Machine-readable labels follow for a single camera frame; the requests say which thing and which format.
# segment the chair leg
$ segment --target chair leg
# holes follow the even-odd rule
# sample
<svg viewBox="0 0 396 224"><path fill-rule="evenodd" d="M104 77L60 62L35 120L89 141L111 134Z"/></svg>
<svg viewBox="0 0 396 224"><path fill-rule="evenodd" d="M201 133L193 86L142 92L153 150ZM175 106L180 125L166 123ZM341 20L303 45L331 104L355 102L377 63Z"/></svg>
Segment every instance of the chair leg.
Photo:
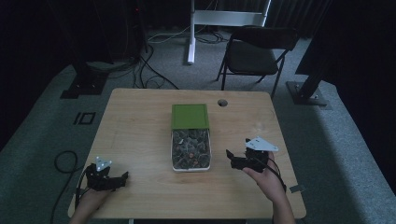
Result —
<svg viewBox="0 0 396 224"><path fill-rule="evenodd" d="M223 69L223 80L221 81L221 90L224 91L224 86L225 86L225 77L227 76L227 66L224 64L224 69Z"/></svg>
<svg viewBox="0 0 396 224"><path fill-rule="evenodd" d="M284 63L284 62L285 62L285 58L282 59L282 61L280 62L279 69L277 70L277 75L276 75L275 84L274 84L273 90L272 90L272 92L271 92L271 99L274 98L275 91L276 91L276 87L277 87L277 82L279 81L280 73L282 73L283 63Z"/></svg>
<svg viewBox="0 0 396 224"><path fill-rule="evenodd" d="M262 82L262 80L265 78L265 76L262 76L258 81L257 81L257 83L259 83L259 82Z"/></svg>
<svg viewBox="0 0 396 224"><path fill-rule="evenodd" d="M216 78L216 81L219 81L219 78L220 78L220 75L221 75L221 70L224 67L224 64L225 64L225 61L223 59L223 61L221 62L221 67L220 67L220 70L219 70L219 73L218 73L218 77Z"/></svg>

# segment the black cable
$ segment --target black cable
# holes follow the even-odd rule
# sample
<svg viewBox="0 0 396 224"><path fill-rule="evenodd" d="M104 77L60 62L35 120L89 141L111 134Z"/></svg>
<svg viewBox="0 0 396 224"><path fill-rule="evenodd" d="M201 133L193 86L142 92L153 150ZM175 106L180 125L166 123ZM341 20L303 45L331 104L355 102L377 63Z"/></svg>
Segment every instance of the black cable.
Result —
<svg viewBox="0 0 396 224"><path fill-rule="evenodd" d="M63 170L63 169L61 169L61 168L59 167L59 165L58 165L58 160L59 160L59 158L60 158L63 154L66 154L66 153L72 154L72 155L74 156L74 159L75 159L75 160L74 160L73 168L72 168L71 170ZM50 217L50 223L51 223L51 224L53 223L53 219L54 219L54 217L55 217L55 210L56 210L56 207L58 206L58 203L59 203L59 201L61 200L61 197L62 197L62 195L64 194L65 189L66 189L67 186L69 185L70 180L71 180L71 178L73 177L73 174L74 174L75 172L81 170L81 169L84 167L84 166L81 166L81 167L78 167L78 168L77 168L77 165L78 165L78 155L77 155L76 152L70 151L70 150L66 150L66 151L63 151L63 152L59 153L59 154L55 157L54 165L55 165L55 168L56 168L57 171L61 172L62 174L69 174L69 177L68 177L66 183L64 184L64 187L62 188L61 193L58 195L58 198L56 199L55 205L53 205L53 207L52 207L52 212L51 212L51 217Z"/></svg>
<svg viewBox="0 0 396 224"><path fill-rule="evenodd" d="M149 65L149 60L151 59L152 55L154 54L154 47L152 47L151 45L148 45L148 46L149 46L149 48L150 48L150 54L149 54L148 58L147 58L147 59L144 59L142 56L140 56L140 60L143 61L143 65L142 65L141 68L139 69L139 80L140 80L140 85L141 85L141 87L139 87L139 86L137 86L137 85L135 84L137 78L135 78L134 86L136 86L137 88L146 89L146 88L148 87L148 83L154 82L154 83L156 83L157 86L160 88L161 86L163 86L164 82L166 81L166 82L170 83L175 89L179 90L178 86L175 85L175 83L173 83L173 82L172 82L171 80L169 80L167 77L165 77L165 76L163 76L162 74L160 74L159 72L157 72L154 68L152 68L152 67ZM145 67L149 68L153 73L156 74L156 76L150 77L146 82L143 81L143 69L144 69ZM160 78L162 78L162 79L163 79L163 83L160 85L160 84L158 84L156 81L153 81L152 79L154 79L155 77L160 77Z"/></svg>
<svg viewBox="0 0 396 224"><path fill-rule="evenodd" d="M276 177L277 177L277 178L279 179L279 181L280 181L280 184L281 184L282 187L283 187L283 190L285 190L285 192L286 192L286 188L287 188L287 187L286 187L285 183L283 182L282 176L280 175L280 170L279 170L277 164L275 163L275 161L272 160L271 158L268 158L268 160L270 160L271 162L274 163L274 165L276 166L277 171L275 171L273 168L271 168L269 165L265 164L264 162L260 161L259 159L257 159L257 158L254 158L254 159L255 159L256 161L258 161L259 163L261 163L262 165L264 165L265 168L268 169L269 171L271 171L272 173L274 173L274 175L276 175Z"/></svg>
<svg viewBox="0 0 396 224"><path fill-rule="evenodd" d="M215 40L208 40L208 39L200 37L200 35L212 35L216 39ZM165 39L169 39L169 38L190 38L191 35L190 35L189 32L187 32L187 33L180 34L180 35L159 35L156 38L161 38L161 37L165 38ZM194 37L195 37L195 39L197 41L202 42L202 43L206 43L206 44L219 44L221 42L227 42L228 41L228 39L224 38L224 36L222 34L220 34L218 32L213 32L213 31L212 32L206 32L206 33L197 32L197 33L195 33Z"/></svg>
<svg viewBox="0 0 396 224"><path fill-rule="evenodd" d="M81 175L81 177L79 178L78 185L77 185L77 187L76 187L75 210L76 210L76 208L77 208L77 206L78 206L78 204L79 204L80 198L82 197L82 195L83 195L85 192L87 192L87 190L85 190L84 192L80 193L80 190L81 190L81 183L82 183L82 179L84 178L85 173L87 173L87 169L85 169L85 170L82 172L82 175Z"/></svg>
<svg viewBox="0 0 396 224"><path fill-rule="evenodd" d="M133 72L133 71L134 71L134 68L130 69L129 71L127 71L127 72L125 72L124 74L119 75L119 76L117 76L117 77L111 77L111 76L109 76L109 77L107 77L107 78L108 78L108 79L112 79L112 78L125 77L126 75L130 74L130 73Z"/></svg>
<svg viewBox="0 0 396 224"><path fill-rule="evenodd" d="M141 60L139 60L139 69L137 69L137 71L139 71L139 74L140 74L139 76L142 75L142 69L143 69L143 66L142 66L141 63L142 63ZM137 74L136 74L135 71L136 71L136 70L133 71L134 81L133 81L132 87L133 87L133 88L142 89L143 87L140 87L140 86L138 86L138 85L136 84L136 81L137 81Z"/></svg>
<svg viewBox="0 0 396 224"><path fill-rule="evenodd" d="M129 58L127 60L120 61L123 64L115 65L108 68L100 68L95 66L95 64L88 63L88 66L91 68L92 71L99 72L99 73L113 73L113 72L120 72L120 71L127 71L128 73L131 72L135 68L136 61L134 58Z"/></svg>

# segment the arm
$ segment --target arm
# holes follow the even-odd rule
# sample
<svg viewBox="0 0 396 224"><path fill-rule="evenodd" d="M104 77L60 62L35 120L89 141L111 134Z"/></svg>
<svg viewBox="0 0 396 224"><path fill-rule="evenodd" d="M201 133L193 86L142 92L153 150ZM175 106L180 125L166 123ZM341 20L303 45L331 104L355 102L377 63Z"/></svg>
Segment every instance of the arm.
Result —
<svg viewBox="0 0 396 224"><path fill-rule="evenodd" d="M81 198L75 213L70 219L69 224L85 224L93 213L102 205L111 190L96 191L89 189Z"/></svg>
<svg viewBox="0 0 396 224"><path fill-rule="evenodd" d="M269 152L269 158L274 159L272 152ZM271 160L268 160L268 166L274 170L276 169L276 165ZM274 223L295 223L288 197L276 175L268 169L264 169L262 173L255 172L249 168L244 168L243 171L256 181L265 196L273 202Z"/></svg>

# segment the cable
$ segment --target cable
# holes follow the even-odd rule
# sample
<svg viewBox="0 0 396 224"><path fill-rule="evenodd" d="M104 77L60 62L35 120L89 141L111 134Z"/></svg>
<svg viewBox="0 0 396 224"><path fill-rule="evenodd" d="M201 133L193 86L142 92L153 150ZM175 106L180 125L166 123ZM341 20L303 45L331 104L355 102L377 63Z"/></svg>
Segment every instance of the cable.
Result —
<svg viewBox="0 0 396 224"><path fill-rule="evenodd" d="M110 66L107 66L107 68L101 68L100 64L96 64L99 62L87 63L87 64L91 68L92 71L104 72L104 73L126 71L128 69L131 69L131 67L134 67L134 65L136 64L136 62L134 61L134 58L130 58L128 60L120 61L120 62L121 62L120 65L110 65Z"/></svg>
<svg viewBox="0 0 396 224"><path fill-rule="evenodd" d="M167 77L165 77L164 75L160 74L159 72L157 72L154 68L152 68L149 65L149 60L151 59L152 55L154 54L154 47L152 47L151 45L148 45L148 47L150 48L150 54L147 57L147 59L144 59L142 56L140 56L140 60L141 63L140 67L138 69L138 74L134 71L134 84L133 87L134 88L138 88L138 89L147 89L148 88L148 84L150 82L153 82L157 85L157 88L159 89L160 87L163 86L163 84L165 82L170 83L175 89L179 90L178 86L175 85L171 80L169 80ZM149 70L151 70L153 73L155 73L156 75L153 77L149 77L146 81L143 80L143 69L147 67ZM154 81L153 79L159 77L163 80L163 83L159 84L158 82Z"/></svg>
<svg viewBox="0 0 396 224"><path fill-rule="evenodd" d="M66 153L72 154L72 155L74 156L74 159L75 159L75 160L74 160L73 168L72 168L71 170L63 170L63 169L61 169L61 168L59 167L59 165L58 165L58 160L59 160L59 158L60 158L63 154L66 154ZM55 217L55 210L56 210L56 207L58 206L58 203L59 203L59 201L61 200L61 197L62 197L62 195L64 194L65 189L66 189L67 186L69 185L70 180L71 180L73 174L74 174L75 172L81 170L81 169L84 167L84 166L80 166L80 167L77 168L77 165L78 165L78 155L77 155L76 152L71 151L71 150L66 150L66 151L63 151L63 152L59 153L59 154L55 157L54 165L55 165L55 168L56 168L57 171L61 172L62 174L69 174L69 177L68 177L66 183L64 184L64 187L62 188L61 193L58 195L58 198L56 199L55 204L54 204L53 207L52 207L52 212L51 212L51 217L50 217L50 223L51 223L51 224L53 223L53 219L54 219L54 217Z"/></svg>
<svg viewBox="0 0 396 224"><path fill-rule="evenodd" d="M228 42L228 39L224 38L223 35L217 32L210 32L210 33L202 33L199 35L213 35L216 40L207 40L204 38L201 38L199 36L196 36L195 39L198 40L199 42L205 43L205 44L219 44L221 42Z"/></svg>
<svg viewBox="0 0 396 224"><path fill-rule="evenodd" d="M84 192L80 193L81 190L81 183L82 183L82 179L84 178L84 175L87 173L87 169L85 169L82 172L82 175L79 177L79 181L78 181L78 185L76 187L76 198L75 198L75 210L79 204L79 200L81 199L82 195L87 192L88 190L85 190Z"/></svg>
<svg viewBox="0 0 396 224"><path fill-rule="evenodd" d="M255 157L254 157L254 159L255 159L256 161L258 161L259 163L261 163L262 165L264 165L265 168L267 168L269 171L271 171L272 173L274 173L274 175L276 175L276 177L279 179L280 183L282 184L283 190L285 190L285 192L286 192L286 185L285 185L285 183L283 182L282 176L280 175L279 167L277 166L277 164L275 163L275 161L272 160L271 158L268 158L268 160L270 160L271 162L274 163L274 165L276 166L277 171L275 171L273 168L271 168L269 165L265 164L264 162L260 161L259 159L255 158Z"/></svg>
<svg viewBox="0 0 396 224"><path fill-rule="evenodd" d="M210 1L210 3L209 3L209 5L206 7L206 9L205 10L208 10L211 6L212 6L212 4L213 4L213 2L214 2L215 0L212 0L212 1ZM212 10L216 10L217 9L217 7L218 7L218 0L216 0L216 4L214 5L214 8L212 9ZM195 34L197 35L197 34L199 34L201 31L203 31L205 28L206 28L206 26L207 25L205 25L202 29L200 29L199 31L197 31L197 32L195 32ZM179 33L176 33L176 34L157 34L157 35L154 35L154 36L152 36L152 37L150 37L149 39L148 39L148 43L151 43L151 44L161 44L161 43L164 43L164 42L166 42L166 41L168 41L168 40L170 40L170 39L172 39L172 38L175 38L175 37L177 37L177 36L181 36L181 37L189 37L190 36L190 34L185 34L185 35L183 35L183 33L187 30L187 29L189 29L190 28L190 26L188 26L188 27L186 27L184 30L182 30L181 32L179 32ZM150 41L151 39L153 39L153 38L155 38L155 37L158 37L158 36L165 36L165 37L167 37L165 40L163 40L163 41Z"/></svg>

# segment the hole in table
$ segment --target hole in table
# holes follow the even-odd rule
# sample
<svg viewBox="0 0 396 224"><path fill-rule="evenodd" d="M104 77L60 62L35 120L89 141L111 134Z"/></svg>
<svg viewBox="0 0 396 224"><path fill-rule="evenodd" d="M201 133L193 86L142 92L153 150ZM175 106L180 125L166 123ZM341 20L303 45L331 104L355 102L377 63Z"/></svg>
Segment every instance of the hole in table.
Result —
<svg viewBox="0 0 396 224"><path fill-rule="evenodd" d="M228 102L224 99L220 99L218 100L218 105L219 106L226 106L228 104Z"/></svg>

